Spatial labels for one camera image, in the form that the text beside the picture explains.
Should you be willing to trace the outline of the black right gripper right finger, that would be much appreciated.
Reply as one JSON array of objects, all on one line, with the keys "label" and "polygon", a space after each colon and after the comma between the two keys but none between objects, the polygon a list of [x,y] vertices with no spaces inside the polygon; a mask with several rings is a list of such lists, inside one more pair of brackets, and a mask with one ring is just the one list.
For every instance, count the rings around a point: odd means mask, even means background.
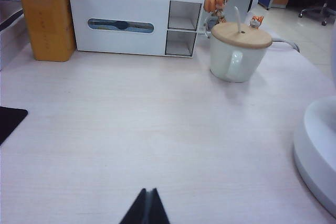
[{"label": "black right gripper right finger", "polygon": [[148,223],[150,224],[170,224],[164,206],[160,199],[158,190],[151,191],[151,204],[148,213]]}]

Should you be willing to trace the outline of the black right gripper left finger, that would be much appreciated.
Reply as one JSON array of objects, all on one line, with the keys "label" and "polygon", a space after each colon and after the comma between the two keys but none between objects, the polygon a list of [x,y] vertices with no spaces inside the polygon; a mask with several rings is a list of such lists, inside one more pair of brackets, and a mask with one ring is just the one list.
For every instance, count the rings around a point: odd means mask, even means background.
[{"label": "black right gripper left finger", "polygon": [[133,204],[126,212],[121,224],[148,223],[149,194],[145,188],[141,189]]}]

